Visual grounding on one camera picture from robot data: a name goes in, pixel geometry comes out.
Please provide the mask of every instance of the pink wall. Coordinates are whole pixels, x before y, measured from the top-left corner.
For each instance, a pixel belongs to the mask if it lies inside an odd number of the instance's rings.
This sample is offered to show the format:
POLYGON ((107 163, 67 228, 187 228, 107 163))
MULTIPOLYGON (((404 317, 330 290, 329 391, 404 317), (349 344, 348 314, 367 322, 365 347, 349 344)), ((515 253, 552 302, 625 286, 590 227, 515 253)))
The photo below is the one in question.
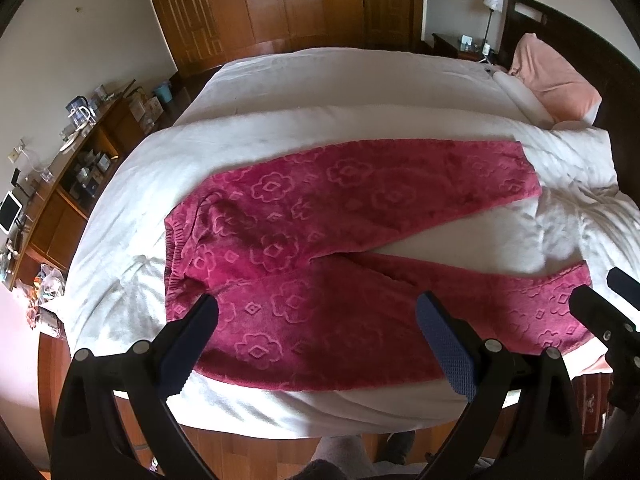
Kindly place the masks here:
POLYGON ((0 285, 0 415, 31 461, 48 468, 38 403, 38 338, 23 307, 0 285))

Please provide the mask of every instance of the table lamp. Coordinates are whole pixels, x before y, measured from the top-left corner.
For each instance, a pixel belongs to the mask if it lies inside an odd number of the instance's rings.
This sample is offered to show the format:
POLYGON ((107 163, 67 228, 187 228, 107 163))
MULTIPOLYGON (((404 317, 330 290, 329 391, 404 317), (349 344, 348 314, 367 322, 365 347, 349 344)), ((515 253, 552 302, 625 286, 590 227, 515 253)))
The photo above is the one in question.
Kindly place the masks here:
POLYGON ((486 37, 489 34, 489 26, 491 25, 491 16, 494 14, 494 10, 498 12, 502 12, 502 2, 504 0, 484 0, 484 4, 489 7, 489 21, 486 24, 486 32, 484 33, 484 40, 482 40, 482 49, 484 50, 484 46, 486 44, 486 37))

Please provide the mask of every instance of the pink pillow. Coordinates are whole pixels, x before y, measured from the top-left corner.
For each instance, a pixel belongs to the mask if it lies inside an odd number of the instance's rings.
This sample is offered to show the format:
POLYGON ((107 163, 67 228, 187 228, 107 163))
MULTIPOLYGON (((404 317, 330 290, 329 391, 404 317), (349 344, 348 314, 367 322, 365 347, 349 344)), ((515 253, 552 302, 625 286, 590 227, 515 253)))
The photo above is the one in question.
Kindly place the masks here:
POLYGON ((535 34, 518 42, 510 75, 519 78, 556 122, 581 121, 602 102, 598 91, 535 34))

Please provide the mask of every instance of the lamp shade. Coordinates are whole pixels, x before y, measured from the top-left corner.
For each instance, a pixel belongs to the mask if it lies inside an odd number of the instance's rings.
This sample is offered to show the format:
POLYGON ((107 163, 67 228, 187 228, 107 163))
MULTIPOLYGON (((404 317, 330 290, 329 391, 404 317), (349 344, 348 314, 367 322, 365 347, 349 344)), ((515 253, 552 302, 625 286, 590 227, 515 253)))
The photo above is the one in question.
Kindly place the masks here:
POLYGON ((497 10, 498 12, 502 12, 502 2, 504 0, 484 0, 484 4, 489 7, 491 10, 497 10))

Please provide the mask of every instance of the power outlet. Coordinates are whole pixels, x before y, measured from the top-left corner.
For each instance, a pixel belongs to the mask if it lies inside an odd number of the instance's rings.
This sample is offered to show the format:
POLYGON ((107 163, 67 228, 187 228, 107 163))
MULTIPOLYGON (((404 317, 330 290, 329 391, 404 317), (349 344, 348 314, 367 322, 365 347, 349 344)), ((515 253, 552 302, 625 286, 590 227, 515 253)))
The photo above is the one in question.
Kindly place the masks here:
POLYGON ((12 164, 15 164, 15 161, 18 160, 18 157, 20 156, 20 152, 17 150, 17 148, 14 148, 11 150, 11 153, 9 153, 9 161, 12 164))

